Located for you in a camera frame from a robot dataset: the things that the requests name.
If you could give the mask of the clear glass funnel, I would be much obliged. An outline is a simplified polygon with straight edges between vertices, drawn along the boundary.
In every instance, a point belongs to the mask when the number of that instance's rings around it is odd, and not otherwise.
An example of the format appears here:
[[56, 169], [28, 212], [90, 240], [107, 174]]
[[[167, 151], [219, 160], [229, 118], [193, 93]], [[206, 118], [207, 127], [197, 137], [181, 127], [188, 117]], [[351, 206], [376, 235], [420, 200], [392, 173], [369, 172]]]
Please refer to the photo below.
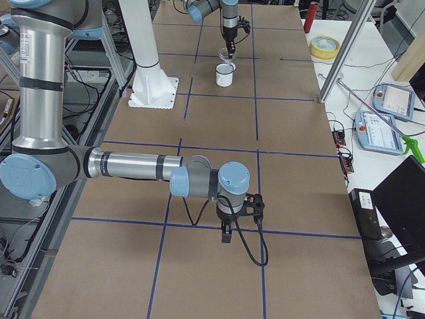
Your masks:
[[226, 64], [229, 64], [233, 67], [233, 70], [236, 70], [236, 65], [233, 63], [233, 58], [230, 58], [228, 55], [227, 48], [221, 48], [218, 50], [218, 57], [220, 60], [225, 62]]

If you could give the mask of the white enamel mug blue rim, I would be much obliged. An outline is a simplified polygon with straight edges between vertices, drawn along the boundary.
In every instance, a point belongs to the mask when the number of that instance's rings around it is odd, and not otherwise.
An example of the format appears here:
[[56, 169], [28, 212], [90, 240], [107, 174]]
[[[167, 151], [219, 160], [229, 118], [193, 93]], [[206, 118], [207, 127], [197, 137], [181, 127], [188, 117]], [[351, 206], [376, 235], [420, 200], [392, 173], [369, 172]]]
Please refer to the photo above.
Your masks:
[[233, 74], [236, 70], [234, 63], [220, 63], [215, 67], [216, 84], [220, 87], [228, 87], [233, 82]]

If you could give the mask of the yellow tape roll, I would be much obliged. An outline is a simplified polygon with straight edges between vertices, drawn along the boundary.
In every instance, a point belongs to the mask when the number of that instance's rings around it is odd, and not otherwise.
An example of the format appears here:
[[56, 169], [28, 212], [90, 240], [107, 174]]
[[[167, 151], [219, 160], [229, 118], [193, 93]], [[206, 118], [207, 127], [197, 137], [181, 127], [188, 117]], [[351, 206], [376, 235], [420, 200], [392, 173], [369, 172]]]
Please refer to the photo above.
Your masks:
[[314, 58], [332, 60], [337, 56], [340, 47], [338, 40], [321, 35], [312, 38], [309, 44], [309, 51]]

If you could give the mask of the red cylinder bottle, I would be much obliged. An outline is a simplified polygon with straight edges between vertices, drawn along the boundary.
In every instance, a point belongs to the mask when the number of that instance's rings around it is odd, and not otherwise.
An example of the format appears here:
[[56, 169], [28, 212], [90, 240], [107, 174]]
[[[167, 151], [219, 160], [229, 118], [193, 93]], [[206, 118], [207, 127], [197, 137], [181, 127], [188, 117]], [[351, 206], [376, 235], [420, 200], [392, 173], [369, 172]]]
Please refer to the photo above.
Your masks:
[[315, 19], [315, 15], [317, 13], [317, 10], [319, 8], [319, 3], [312, 1], [309, 4], [308, 10], [307, 10], [307, 15], [305, 17], [305, 22], [303, 25], [303, 30], [305, 34], [308, 34], [311, 30], [311, 26], [313, 24], [313, 21]]

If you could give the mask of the brown paper table cover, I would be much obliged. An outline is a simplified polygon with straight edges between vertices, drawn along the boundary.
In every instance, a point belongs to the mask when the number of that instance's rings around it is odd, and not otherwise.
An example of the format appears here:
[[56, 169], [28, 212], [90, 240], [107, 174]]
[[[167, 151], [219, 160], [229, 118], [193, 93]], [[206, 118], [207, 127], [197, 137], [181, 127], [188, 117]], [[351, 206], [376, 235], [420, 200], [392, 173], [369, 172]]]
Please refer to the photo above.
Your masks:
[[[121, 101], [101, 149], [189, 159], [195, 180], [89, 179], [33, 318], [378, 318], [363, 245], [296, 9], [241, 5], [252, 31], [215, 82], [220, 15], [160, 5], [170, 110]], [[260, 225], [238, 216], [260, 194]], [[236, 219], [221, 243], [216, 201]]]

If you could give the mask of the black computer box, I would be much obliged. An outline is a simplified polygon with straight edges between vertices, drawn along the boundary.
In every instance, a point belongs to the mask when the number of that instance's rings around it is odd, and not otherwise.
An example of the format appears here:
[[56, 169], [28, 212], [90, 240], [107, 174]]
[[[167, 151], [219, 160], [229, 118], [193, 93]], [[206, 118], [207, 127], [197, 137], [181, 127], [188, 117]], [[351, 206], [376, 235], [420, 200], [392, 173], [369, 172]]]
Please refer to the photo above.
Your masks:
[[362, 239], [379, 241], [383, 238], [371, 191], [354, 188], [349, 193], [351, 207]]

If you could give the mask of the far black orange connector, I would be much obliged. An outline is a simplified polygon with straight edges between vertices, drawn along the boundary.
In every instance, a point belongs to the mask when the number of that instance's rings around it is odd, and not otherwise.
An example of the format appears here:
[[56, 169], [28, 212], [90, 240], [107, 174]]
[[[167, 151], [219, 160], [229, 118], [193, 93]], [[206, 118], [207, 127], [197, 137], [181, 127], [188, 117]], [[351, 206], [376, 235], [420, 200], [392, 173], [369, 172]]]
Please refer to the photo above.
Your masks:
[[344, 130], [333, 130], [332, 131], [333, 140], [337, 147], [346, 146], [345, 142], [345, 131]]

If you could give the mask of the black orange connector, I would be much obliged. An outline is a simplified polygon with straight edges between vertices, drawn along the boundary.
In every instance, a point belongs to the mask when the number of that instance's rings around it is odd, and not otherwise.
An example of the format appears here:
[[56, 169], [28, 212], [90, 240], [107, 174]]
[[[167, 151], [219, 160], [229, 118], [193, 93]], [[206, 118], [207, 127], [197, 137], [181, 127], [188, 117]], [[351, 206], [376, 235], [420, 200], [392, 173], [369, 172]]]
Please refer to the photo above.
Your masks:
[[353, 155], [348, 153], [339, 153], [339, 162], [342, 172], [347, 175], [353, 173]]
[[333, 140], [337, 147], [346, 146], [345, 142], [345, 131], [344, 130], [333, 130], [332, 131]]

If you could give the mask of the near black orange connector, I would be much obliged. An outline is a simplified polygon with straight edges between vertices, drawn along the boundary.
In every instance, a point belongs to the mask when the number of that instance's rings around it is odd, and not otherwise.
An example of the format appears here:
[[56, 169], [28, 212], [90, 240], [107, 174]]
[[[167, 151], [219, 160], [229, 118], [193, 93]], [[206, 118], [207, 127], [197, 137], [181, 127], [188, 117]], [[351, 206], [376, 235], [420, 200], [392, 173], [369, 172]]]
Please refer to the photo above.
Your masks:
[[342, 172], [347, 175], [353, 173], [353, 155], [348, 153], [339, 153], [339, 162]]

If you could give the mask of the near teach pendant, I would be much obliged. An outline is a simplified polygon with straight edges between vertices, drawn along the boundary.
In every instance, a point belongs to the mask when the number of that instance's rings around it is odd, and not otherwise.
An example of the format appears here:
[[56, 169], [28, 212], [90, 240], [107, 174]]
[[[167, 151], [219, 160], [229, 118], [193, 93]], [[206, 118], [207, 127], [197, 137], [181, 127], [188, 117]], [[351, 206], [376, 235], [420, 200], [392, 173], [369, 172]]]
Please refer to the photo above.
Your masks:
[[355, 131], [360, 146], [365, 150], [392, 155], [400, 155], [404, 151], [399, 135], [373, 112], [357, 112]]

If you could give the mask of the teach pendant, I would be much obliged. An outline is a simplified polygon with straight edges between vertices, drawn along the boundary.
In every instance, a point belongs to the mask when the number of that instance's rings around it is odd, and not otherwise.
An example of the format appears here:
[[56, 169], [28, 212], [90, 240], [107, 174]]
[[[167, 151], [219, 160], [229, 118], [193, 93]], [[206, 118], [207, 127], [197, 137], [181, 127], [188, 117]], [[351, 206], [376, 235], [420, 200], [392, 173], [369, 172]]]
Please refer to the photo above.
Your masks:
[[395, 84], [383, 83], [375, 88], [373, 106], [376, 110], [393, 115], [399, 120], [411, 121], [414, 111], [414, 93]]
[[365, 150], [392, 155], [400, 155], [404, 151], [399, 135], [373, 112], [357, 112], [355, 131], [360, 146]]

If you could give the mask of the far teach pendant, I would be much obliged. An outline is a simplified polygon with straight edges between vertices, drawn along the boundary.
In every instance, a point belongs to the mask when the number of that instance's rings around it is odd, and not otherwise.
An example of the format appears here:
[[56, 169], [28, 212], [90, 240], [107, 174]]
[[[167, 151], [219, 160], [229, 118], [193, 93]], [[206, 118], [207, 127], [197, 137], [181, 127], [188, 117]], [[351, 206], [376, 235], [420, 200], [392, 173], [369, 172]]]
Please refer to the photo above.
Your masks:
[[395, 84], [383, 83], [375, 88], [373, 106], [376, 110], [393, 115], [399, 120], [411, 121], [414, 111], [414, 93]]

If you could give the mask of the black monitor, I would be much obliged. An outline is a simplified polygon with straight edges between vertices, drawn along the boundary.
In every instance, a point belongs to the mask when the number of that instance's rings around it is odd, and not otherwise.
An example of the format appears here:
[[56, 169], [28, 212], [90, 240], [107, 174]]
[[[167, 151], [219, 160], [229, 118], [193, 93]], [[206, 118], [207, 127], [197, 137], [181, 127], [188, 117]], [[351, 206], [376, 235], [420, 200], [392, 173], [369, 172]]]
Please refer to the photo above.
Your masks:
[[372, 192], [379, 213], [410, 253], [424, 248], [424, 166], [408, 156]]

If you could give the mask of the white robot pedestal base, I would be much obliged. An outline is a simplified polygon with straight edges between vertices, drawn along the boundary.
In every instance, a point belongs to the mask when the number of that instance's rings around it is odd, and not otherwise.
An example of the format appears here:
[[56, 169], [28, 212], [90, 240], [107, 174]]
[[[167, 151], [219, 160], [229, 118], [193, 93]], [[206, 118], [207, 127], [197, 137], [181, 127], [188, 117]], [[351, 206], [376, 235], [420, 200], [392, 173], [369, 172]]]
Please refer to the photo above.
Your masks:
[[128, 105], [172, 109], [179, 79], [168, 77], [161, 68], [148, 1], [123, 0], [119, 4], [136, 63]]

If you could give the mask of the aluminium frame post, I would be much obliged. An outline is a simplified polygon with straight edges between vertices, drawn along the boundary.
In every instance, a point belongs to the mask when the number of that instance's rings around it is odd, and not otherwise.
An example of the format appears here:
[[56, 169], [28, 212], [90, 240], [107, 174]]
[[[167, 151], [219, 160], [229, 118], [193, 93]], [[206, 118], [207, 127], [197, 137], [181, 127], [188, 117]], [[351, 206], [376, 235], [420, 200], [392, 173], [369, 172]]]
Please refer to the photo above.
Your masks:
[[355, 45], [355, 42], [357, 38], [359, 37], [364, 24], [369, 18], [369, 15], [371, 14], [371, 11], [373, 10], [373, 7], [375, 6], [376, 2], [377, 2], [376, 0], [364, 0], [361, 2], [361, 6], [357, 10], [356, 15], [353, 21], [351, 22], [351, 25], [341, 45], [341, 48], [339, 52], [337, 53], [335, 61], [320, 91], [320, 94], [318, 96], [319, 103], [322, 103], [322, 104], [325, 103], [325, 101], [329, 97], [331, 90], [334, 84], [337, 82], [337, 79], [341, 73], [341, 70], [346, 63], [349, 53], [351, 49], [353, 48], [353, 46]]

